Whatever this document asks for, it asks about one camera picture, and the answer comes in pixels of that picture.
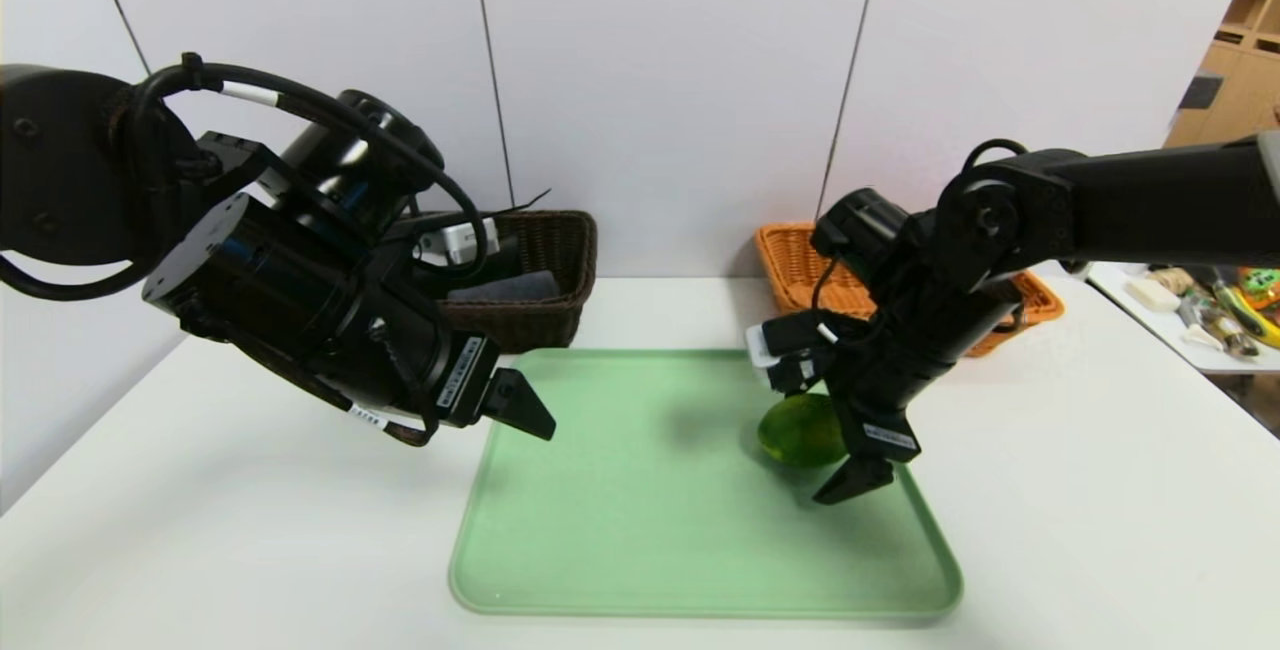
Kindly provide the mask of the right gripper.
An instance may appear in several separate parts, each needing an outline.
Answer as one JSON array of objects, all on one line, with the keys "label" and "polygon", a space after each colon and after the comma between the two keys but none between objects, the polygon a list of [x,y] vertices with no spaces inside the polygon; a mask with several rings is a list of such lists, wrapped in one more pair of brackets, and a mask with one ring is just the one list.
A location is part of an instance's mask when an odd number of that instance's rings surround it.
[{"label": "right gripper", "polygon": [[890,461],[906,463],[922,450],[906,417],[909,404],[956,363],[957,354],[927,353],[895,337],[836,351],[827,390],[850,457],[813,502],[836,505],[893,482]]}]

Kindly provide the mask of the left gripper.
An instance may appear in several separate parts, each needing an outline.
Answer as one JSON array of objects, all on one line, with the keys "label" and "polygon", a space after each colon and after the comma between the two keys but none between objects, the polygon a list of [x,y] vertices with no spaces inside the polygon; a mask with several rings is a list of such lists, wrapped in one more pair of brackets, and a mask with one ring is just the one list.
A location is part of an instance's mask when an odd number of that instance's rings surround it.
[{"label": "left gripper", "polygon": [[361,287],[325,345],[325,384],[374,427],[468,427],[485,416],[550,441],[556,418],[524,374],[495,369],[498,354],[489,337],[451,325],[417,273],[387,273]]}]

